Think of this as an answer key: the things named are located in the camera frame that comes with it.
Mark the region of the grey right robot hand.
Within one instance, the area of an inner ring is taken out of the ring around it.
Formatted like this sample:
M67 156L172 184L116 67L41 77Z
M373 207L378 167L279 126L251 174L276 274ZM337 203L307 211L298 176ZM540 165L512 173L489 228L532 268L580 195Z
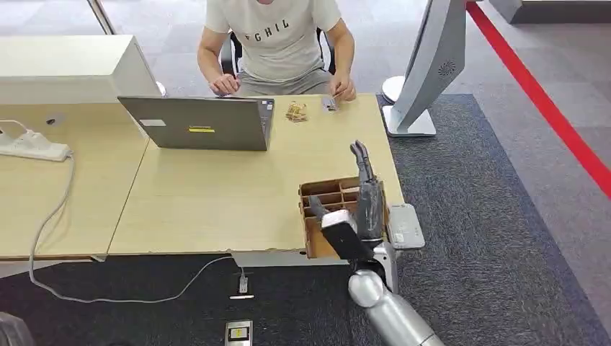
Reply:
M320 197L310 196L311 212L321 221L325 239L337 249L352 243L375 243L382 240L385 203L380 181L373 173L365 145L355 141L350 150L356 159L359 177L357 212L352 216L348 210L331 212L324 207Z

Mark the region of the person's right hand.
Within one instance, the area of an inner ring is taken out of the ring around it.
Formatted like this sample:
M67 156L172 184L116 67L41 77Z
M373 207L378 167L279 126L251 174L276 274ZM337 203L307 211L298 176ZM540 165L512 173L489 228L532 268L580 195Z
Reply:
M239 79L231 74L219 76L214 81L209 83L209 87L212 92L219 97L236 94L240 86L241 83Z

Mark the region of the person's left hand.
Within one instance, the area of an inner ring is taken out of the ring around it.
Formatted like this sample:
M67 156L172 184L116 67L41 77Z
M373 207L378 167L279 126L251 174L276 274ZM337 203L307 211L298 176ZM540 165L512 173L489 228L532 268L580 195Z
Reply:
M337 71L330 80L330 95L337 102L351 102L356 98L356 89L349 74Z

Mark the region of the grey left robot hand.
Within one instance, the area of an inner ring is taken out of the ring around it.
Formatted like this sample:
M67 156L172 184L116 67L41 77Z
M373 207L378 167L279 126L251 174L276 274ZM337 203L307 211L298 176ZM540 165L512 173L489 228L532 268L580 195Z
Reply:
M26 323L11 314L1 312L1 346L35 345Z

